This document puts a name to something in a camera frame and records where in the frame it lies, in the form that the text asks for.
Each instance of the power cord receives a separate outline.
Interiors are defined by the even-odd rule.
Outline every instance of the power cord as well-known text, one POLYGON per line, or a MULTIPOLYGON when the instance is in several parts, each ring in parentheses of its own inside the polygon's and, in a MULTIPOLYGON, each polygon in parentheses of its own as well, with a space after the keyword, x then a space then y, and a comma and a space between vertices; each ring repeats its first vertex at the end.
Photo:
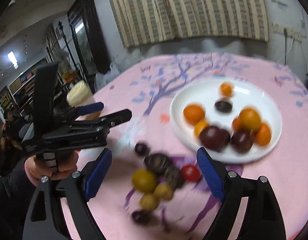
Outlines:
POLYGON ((287 52, 287 30, 284 29, 284 34, 285 34, 285 55, 282 56, 279 61, 277 62, 277 64, 279 64, 279 62, 283 59, 283 57, 285 57, 285 65, 286 65, 286 57, 287 55, 291 52, 292 50, 292 47, 293 47, 293 44, 294 44, 294 40, 295 40, 295 36, 293 36, 293 39, 292 39, 292 44, 290 45, 290 48, 289 48, 289 51, 287 52))
POLYGON ((286 66, 286 57, 287 57, 287 30, 284 29, 284 35, 285 35, 285 63, 284 66, 286 66))

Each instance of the striped curtain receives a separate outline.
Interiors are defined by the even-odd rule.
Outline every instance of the striped curtain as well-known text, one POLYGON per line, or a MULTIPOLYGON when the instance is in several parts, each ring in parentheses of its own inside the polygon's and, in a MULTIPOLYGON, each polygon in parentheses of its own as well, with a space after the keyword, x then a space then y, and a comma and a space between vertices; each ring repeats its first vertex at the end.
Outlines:
POLYGON ((125 47, 174 38, 269 41, 264 0, 110 0, 125 47))

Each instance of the orange fruit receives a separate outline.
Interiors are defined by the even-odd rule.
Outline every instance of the orange fruit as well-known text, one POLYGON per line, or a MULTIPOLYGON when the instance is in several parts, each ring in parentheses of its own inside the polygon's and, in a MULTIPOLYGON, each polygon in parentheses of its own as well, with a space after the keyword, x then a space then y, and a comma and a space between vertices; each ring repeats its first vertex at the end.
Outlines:
POLYGON ((230 82, 222 83, 220 89, 222 95, 226 97, 230 97, 233 93, 233 85, 230 82))
POLYGON ((194 126, 194 135, 196 137, 199 136, 199 134, 201 133, 201 131, 203 131, 204 128, 206 128, 207 126, 209 126, 209 123, 206 122, 206 120, 202 119, 201 121, 199 121, 195 126, 194 126))
POLYGON ((252 108, 243 109, 239 118, 241 119, 241 127, 248 131, 258 132, 262 125, 259 113, 252 108))
POLYGON ((241 118, 236 117, 232 122, 233 131, 236 132, 241 129, 241 118))
POLYGON ((183 114, 189 124, 195 125, 204 119, 205 110, 200 105, 191 104, 184 108, 183 114))
POLYGON ((259 131, 255 135, 255 142, 259 146, 266 146, 270 143, 272 138, 272 132, 271 129, 265 124, 262 123, 259 131))

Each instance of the blue gripper pad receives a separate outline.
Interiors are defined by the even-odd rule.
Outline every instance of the blue gripper pad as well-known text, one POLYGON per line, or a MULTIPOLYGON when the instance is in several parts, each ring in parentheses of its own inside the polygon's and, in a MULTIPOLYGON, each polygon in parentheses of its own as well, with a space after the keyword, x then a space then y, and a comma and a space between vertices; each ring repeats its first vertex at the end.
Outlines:
POLYGON ((112 164, 112 152, 105 148, 99 157, 92 162, 88 162, 82 170, 85 174, 84 197, 88 202, 94 198, 112 164))
POLYGON ((215 167, 212 164, 211 157, 208 157, 207 151, 201 147, 196 154, 197 164, 204 176, 204 179, 209 186, 212 195, 218 198, 221 202, 225 199, 225 193, 223 189, 223 179, 217 173, 215 167))
POLYGON ((91 114, 97 111, 102 111, 104 108, 104 104, 102 102, 90 104, 87 106, 80 106, 77 110, 77 115, 86 115, 86 114, 91 114))

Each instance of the finger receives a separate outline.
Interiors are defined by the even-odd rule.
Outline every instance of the finger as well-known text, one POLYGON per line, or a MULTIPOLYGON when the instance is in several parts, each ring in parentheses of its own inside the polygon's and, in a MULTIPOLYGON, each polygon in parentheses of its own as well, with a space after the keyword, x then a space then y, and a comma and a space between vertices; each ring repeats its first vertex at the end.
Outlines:
POLYGON ((77 166, 74 166, 72 169, 67 170, 67 171, 54 173, 51 176, 51 179, 52 180, 65 179, 68 176, 70 176, 72 174, 72 172, 74 172, 74 171, 77 171, 77 166))
POLYGON ((73 152, 66 160, 63 160, 59 163, 59 171, 68 171, 72 170, 73 167, 76 167, 78 161, 78 153, 73 152))
POLYGON ((36 157, 31 158, 29 162, 29 171, 37 178, 41 179, 42 176, 51 176, 52 170, 46 165, 44 160, 37 159, 36 157))

